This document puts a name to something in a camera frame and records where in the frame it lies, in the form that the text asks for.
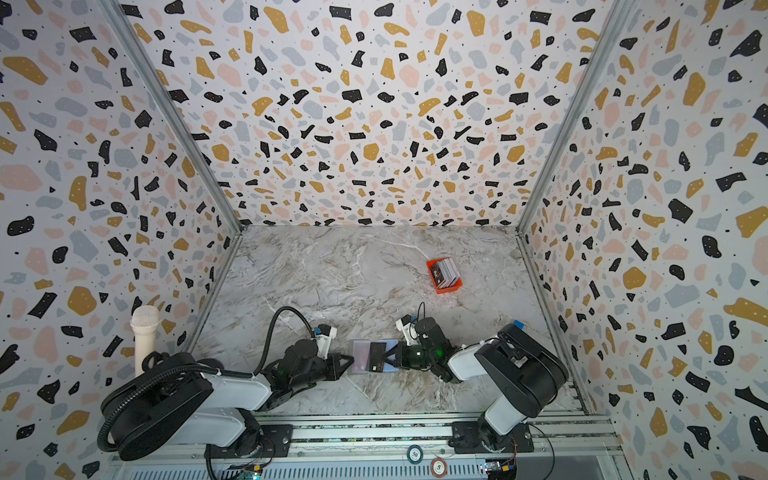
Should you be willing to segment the black VIP credit card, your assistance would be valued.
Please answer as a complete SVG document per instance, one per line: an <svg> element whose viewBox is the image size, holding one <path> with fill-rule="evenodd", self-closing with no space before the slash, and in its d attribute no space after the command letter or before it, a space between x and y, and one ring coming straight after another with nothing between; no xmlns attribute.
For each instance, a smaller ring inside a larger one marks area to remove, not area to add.
<svg viewBox="0 0 768 480"><path fill-rule="evenodd" d="M388 347L386 342L372 342L369 346L367 369L370 372L383 372L387 364Z"/></svg>

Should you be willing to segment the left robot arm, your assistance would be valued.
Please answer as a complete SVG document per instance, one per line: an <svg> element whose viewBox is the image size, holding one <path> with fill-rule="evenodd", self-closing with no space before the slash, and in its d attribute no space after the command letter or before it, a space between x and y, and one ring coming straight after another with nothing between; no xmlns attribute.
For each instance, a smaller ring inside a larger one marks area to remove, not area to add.
<svg viewBox="0 0 768 480"><path fill-rule="evenodd" d="M200 445L209 459L283 456L290 427L264 427L255 415L273 410L353 365L324 340L302 339L260 373L223 369L189 353L162 358L101 404L98 448L123 461L168 445Z"/></svg>

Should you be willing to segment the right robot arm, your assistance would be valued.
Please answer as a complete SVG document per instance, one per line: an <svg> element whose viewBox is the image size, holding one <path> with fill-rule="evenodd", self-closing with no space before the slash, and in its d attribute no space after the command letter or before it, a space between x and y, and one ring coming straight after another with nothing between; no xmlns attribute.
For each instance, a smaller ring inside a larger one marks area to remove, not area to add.
<svg viewBox="0 0 768 480"><path fill-rule="evenodd" d="M479 417L476 431L455 435L464 442L500 451L512 432L524 421L537 417L557 397L568 380L567 368L550 350L518 323L504 326L495 336L470 346L455 346L432 317L404 317L398 329L405 339L389 347L374 342L369 347L368 370L426 371L443 382L461 383L487 376L500 391L499 397Z"/></svg>

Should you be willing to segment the red card tray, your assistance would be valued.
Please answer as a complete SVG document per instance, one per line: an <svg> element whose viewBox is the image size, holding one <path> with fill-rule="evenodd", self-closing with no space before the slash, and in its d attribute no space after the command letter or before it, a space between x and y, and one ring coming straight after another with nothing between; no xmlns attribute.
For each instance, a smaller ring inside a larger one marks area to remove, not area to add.
<svg viewBox="0 0 768 480"><path fill-rule="evenodd" d="M463 286L457 265L452 258L429 260L426 266L437 294L455 292Z"/></svg>

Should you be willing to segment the beige leather card holder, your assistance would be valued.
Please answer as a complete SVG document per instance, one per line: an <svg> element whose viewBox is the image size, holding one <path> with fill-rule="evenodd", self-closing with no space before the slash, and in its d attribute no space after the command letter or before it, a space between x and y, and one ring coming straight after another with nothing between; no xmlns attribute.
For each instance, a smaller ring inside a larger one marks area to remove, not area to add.
<svg viewBox="0 0 768 480"><path fill-rule="evenodd" d="M394 373L398 368L394 365L395 355L386 356L386 353L398 345L398 341L389 340L361 340L352 341L352 356L354 363L349 372L355 374L365 373Z"/></svg>

